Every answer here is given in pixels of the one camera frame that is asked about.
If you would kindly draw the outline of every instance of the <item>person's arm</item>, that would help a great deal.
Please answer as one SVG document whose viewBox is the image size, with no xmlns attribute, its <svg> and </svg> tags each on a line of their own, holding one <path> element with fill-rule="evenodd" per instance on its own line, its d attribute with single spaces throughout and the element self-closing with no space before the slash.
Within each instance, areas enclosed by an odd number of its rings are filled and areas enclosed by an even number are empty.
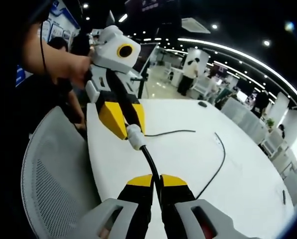
<svg viewBox="0 0 297 239">
<path fill-rule="evenodd" d="M 76 96 L 76 94 L 74 93 L 73 90 L 71 90 L 68 93 L 68 102 L 69 102 L 70 106 L 74 109 L 75 113 L 77 113 L 80 116 L 81 124 L 85 124 L 85 116 L 83 114 L 78 97 Z"/>
<path fill-rule="evenodd" d="M 40 38 L 37 35 L 39 27 L 39 23 L 32 25 L 26 35 L 22 48 L 22 63 L 25 69 L 31 73 L 44 74 Z M 76 56 L 54 49 L 44 40 L 42 40 L 42 47 L 47 72 L 52 77 L 70 78 L 80 87 L 84 86 L 84 74 L 89 69 L 91 62 L 89 57 Z"/>
</svg>

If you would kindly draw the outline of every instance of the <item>poster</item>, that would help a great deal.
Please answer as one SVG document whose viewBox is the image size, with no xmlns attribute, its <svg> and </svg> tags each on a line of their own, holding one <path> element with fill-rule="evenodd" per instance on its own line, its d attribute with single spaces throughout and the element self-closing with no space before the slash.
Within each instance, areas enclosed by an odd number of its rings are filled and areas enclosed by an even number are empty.
<svg viewBox="0 0 297 239">
<path fill-rule="evenodd" d="M 51 34 L 50 34 L 49 41 L 50 41 L 52 38 L 57 37 L 57 36 L 62 37 L 62 34 L 63 34 L 63 28 L 59 27 L 59 26 L 56 25 L 56 24 L 52 24 L 52 27 L 51 27 Z"/>
<path fill-rule="evenodd" d="M 44 21 L 43 25 L 42 25 L 42 39 L 44 39 L 45 41 L 48 41 L 49 39 L 49 34 L 50 34 L 50 27 L 51 27 L 51 23 L 50 21 Z M 40 37 L 40 30 L 41 28 L 38 29 L 38 36 Z"/>
<path fill-rule="evenodd" d="M 62 35 L 63 39 L 66 40 L 66 42 L 69 44 L 70 41 L 70 37 L 71 37 L 71 33 L 68 30 L 63 31 L 63 35 Z"/>
</svg>

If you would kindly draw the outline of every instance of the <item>person in white shirt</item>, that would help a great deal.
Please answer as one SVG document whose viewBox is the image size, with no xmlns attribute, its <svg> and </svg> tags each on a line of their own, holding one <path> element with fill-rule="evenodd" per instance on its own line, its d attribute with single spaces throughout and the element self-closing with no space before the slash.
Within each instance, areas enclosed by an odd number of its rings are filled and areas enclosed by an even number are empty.
<svg viewBox="0 0 297 239">
<path fill-rule="evenodd" d="M 180 81 L 177 89 L 177 92 L 182 94 L 182 96 L 186 96 L 187 90 L 189 90 L 190 86 L 192 85 L 194 78 L 198 77 L 199 61 L 199 58 L 195 58 L 194 60 L 189 61 L 184 70 L 183 79 L 182 81 Z"/>
</svg>

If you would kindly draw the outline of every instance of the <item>white table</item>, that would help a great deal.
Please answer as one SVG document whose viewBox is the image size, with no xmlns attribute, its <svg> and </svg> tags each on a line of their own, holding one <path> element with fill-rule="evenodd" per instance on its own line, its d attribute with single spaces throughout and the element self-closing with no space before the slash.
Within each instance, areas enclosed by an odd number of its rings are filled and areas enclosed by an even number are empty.
<svg viewBox="0 0 297 239">
<path fill-rule="evenodd" d="M 159 173 L 181 177 L 195 196 L 218 169 L 224 143 L 226 160 L 200 198 L 233 218 L 235 228 L 248 237 L 272 239 L 294 213 L 289 193 L 278 172 L 257 145 L 230 119 L 208 104 L 194 100 L 141 100 L 145 109 L 146 133 L 194 129 L 147 138 Z M 89 152 L 95 182 L 103 200 L 118 197 L 130 179 L 150 174 L 141 152 L 121 141 L 99 121 L 95 105 L 88 105 Z M 282 190 L 287 204 L 283 205 Z M 165 239 L 156 193 L 147 239 Z"/>
</svg>

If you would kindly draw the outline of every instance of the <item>black cable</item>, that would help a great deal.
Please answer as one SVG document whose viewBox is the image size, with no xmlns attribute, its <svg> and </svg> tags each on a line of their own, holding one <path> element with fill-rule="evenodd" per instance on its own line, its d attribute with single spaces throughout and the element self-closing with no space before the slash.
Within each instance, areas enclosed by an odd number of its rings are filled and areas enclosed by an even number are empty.
<svg viewBox="0 0 297 239">
<path fill-rule="evenodd" d="M 165 132 L 165 133 L 159 133 L 159 134 L 153 134 L 153 135 L 146 134 L 145 136 L 146 137 L 157 137 L 157 136 L 162 136 L 162 135 L 167 135 L 167 134 L 177 133 L 177 132 L 192 132 L 192 133 L 196 133 L 195 130 L 182 129 L 182 130 L 175 130 L 175 131 L 170 131 L 170 132 Z"/>
<path fill-rule="evenodd" d="M 222 148 L 223 148 L 223 159 L 222 159 L 222 163 L 221 165 L 219 166 L 218 170 L 216 171 L 216 173 L 213 175 L 213 177 L 210 179 L 210 181 L 207 183 L 207 185 L 203 188 L 203 190 L 198 194 L 198 196 L 196 197 L 196 200 L 201 196 L 201 194 L 206 190 L 206 188 L 209 186 L 209 184 L 213 181 L 213 179 L 217 176 L 218 172 L 221 170 L 222 166 L 223 166 L 223 163 L 226 159 L 226 149 L 224 148 L 224 145 L 223 145 L 223 142 L 221 140 L 221 138 L 219 137 L 219 135 L 215 132 L 215 135 L 218 137 L 221 145 L 222 145 Z"/>
<path fill-rule="evenodd" d="M 47 66 L 45 64 L 44 53 L 43 53 L 43 45 L 42 45 L 42 28 L 43 28 L 43 22 L 41 23 L 41 28 L 40 28 L 40 48 L 41 48 L 44 71 L 45 71 L 45 74 L 47 74 L 48 73 L 47 72 Z"/>
<path fill-rule="evenodd" d="M 152 156 L 150 155 L 150 153 L 148 152 L 146 146 L 142 146 L 140 148 L 140 150 L 143 152 L 145 158 L 147 159 L 147 162 L 149 164 L 149 167 L 152 171 L 152 174 L 153 174 L 153 180 L 154 180 L 154 183 L 155 183 L 155 186 L 156 186 L 156 192 L 157 192 L 157 197 L 158 197 L 158 202 L 159 202 L 159 205 L 161 206 L 161 189 L 162 189 L 162 183 L 161 183 L 161 180 L 159 178 L 159 173 L 157 171 L 157 168 L 156 168 L 156 165 L 153 161 L 153 158 Z"/>
</svg>

